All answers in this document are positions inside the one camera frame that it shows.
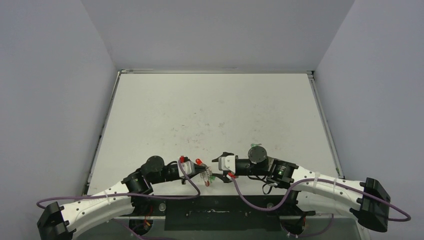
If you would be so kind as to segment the metal keyring with red grip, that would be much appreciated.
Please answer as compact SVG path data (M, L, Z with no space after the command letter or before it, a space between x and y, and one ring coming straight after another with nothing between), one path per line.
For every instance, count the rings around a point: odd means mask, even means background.
M212 171L209 168L206 168L205 171L200 173L200 176L206 187L209 187L212 183Z

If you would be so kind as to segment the key with green tag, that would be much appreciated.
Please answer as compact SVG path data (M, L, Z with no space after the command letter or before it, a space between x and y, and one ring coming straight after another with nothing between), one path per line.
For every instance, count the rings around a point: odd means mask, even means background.
M261 146L262 146L262 144L261 144L261 143L252 143L252 144L250 145L250 147L251 147L251 148L261 147Z
M209 181L210 183L212 183L212 182L215 180L215 178L216 178L215 176L210 176L208 181Z

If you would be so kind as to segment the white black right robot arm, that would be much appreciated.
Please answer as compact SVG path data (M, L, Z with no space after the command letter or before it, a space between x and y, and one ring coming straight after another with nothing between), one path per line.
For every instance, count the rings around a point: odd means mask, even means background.
M288 193L307 192L320 196L320 200L313 198L305 204L306 212L327 212L352 218L375 232L388 230L391 197L374 178L357 181L331 177L268 156L262 146L251 147L247 158L223 152L213 162L229 181L239 176L261 176L267 185L286 189Z

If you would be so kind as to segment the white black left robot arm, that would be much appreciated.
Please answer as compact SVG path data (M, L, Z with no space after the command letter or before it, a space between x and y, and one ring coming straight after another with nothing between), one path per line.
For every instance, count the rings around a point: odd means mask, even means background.
M104 191L94 195L74 197L74 202L60 205L56 198L43 207L37 228L42 240L71 240L87 230L116 217L144 215L149 210L148 199L153 185L172 181L190 181L192 176L204 173L207 167L196 164L188 157L165 164L154 155L134 172Z

